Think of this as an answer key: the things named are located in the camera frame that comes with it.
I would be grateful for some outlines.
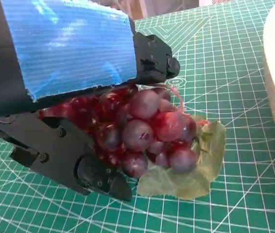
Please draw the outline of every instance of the grape cluster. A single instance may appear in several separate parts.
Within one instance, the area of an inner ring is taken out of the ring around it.
[[[129,85],[72,98],[40,110],[39,115],[68,118],[95,139],[94,152],[101,160],[121,167],[130,177],[142,176],[148,159],[175,172],[191,172],[197,164],[190,149],[197,124],[170,101],[165,88],[138,91],[136,85]]]

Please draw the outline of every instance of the grape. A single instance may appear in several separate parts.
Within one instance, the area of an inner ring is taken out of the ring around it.
[[[121,133],[115,123],[102,125],[96,133],[97,142],[103,150],[114,151],[121,144]]]
[[[133,95],[135,95],[136,92],[138,92],[138,87],[135,84],[129,84],[127,87],[113,90],[113,92],[119,94],[122,96],[122,98],[131,98]]]
[[[156,88],[153,88],[152,90],[156,92],[160,98],[166,99],[169,102],[171,101],[171,94],[170,94],[170,91],[168,91],[167,89],[156,87]]]
[[[120,108],[122,98],[119,94],[110,92],[100,96],[99,101],[94,107],[94,111],[99,117],[100,122],[110,122],[116,117]]]
[[[177,112],[159,113],[153,119],[153,129],[160,141],[171,142],[178,139],[183,127],[182,118]]]
[[[196,135],[197,125],[196,122],[189,116],[182,114],[182,120],[184,123],[183,132],[178,140],[183,142],[190,142]]]
[[[159,154],[164,149],[165,143],[160,141],[154,141],[147,149],[147,152],[152,154]]]
[[[153,153],[149,153],[147,152],[147,157],[150,159],[150,161],[152,161],[154,164],[158,165],[158,166],[168,166],[168,159],[167,159],[167,154],[165,151],[162,151],[159,154],[153,154]]]
[[[175,172],[191,172],[196,168],[197,157],[187,146],[178,146],[168,156],[169,164]]]
[[[160,98],[156,92],[148,89],[137,92],[130,101],[130,113],[136,118],[151,118],[160,106]]]
[[[106,161],[109,164],[112,164],[114,166],[120,166],[123,159],[123,151],[122,150],[116,150],[112,152],[107,152],[105,155],[104,161]]]
[[[170,103],[166,99],[161,99],[159,109],[160,109],[160,112],[172,112],[175,110],[175,107],[173,106],[172,103]]]
[[[129,113],[130,105],[127,103],[120,107],[117,113],[116,121],[120,126],[125,126],[130,120],[133,119],[133,116]]]
[[[122,161],[122,169],[130,177],[139,178],[147,171],[148,162],[141,152],[127,151]]]
[[[87,113],[89,109],[91,109],[95,103],[98,101],[97,97],[92,96],[79,96],[72,98],[69,103],[79,112],[79,113]]]
[[[125,126],[122,139],[128,149],[144,151],[154,141],[154,132],[144,121],[132,120]]]

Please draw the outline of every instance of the bolt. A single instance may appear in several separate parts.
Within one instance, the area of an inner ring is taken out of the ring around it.
[[[102,181],[98,181],[98,187],[100,188],[102,187],[102,185],[103,185]]]
[[[48,160],[48,155],[46,153],[39,155],[39,161],[41,163],[45,163],[45,162],[47,162],[47,160]]]
[[[66,135],[65,129],[63,129],[63,128],[59,129],[58,135],[59,135],[59,137],[64,137]]]

